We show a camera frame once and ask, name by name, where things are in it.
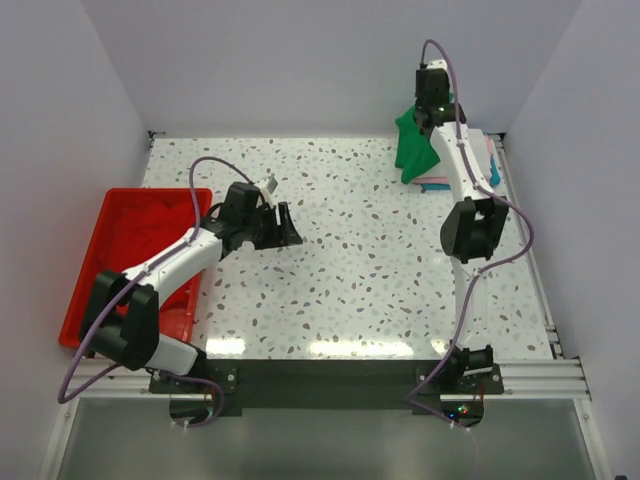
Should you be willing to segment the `green t shirt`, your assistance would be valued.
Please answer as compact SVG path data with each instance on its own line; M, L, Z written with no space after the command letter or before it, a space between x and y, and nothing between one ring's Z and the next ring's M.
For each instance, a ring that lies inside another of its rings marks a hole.
M395 120L398 129L395 167L401 170L403 184L411 184L414 178L441 162L429 140L420 132L414 113L415 107L411 106Z

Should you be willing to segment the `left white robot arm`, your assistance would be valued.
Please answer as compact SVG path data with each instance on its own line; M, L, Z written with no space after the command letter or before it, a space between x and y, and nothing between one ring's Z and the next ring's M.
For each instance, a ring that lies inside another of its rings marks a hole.
M170 372L185 392L200 390L207 380L205 354L162 334L159 310L197 273L246 242L257 250L301 244L287 204L272 199L276 187L273 177L256 184L235 182L216 217L202 217L169 247L134 267L99 273L80 329L82 347L129 370Z

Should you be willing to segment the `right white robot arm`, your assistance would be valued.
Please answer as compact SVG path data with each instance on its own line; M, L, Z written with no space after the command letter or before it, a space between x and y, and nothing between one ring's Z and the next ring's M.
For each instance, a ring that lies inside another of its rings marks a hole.
M453 206L440 229L454 274L456 323L449 346L419 387L469 392L494 367L488 324L487 274L509 207L495 197L477 163L455 82L443 60L416 71L414 119L444 167Z

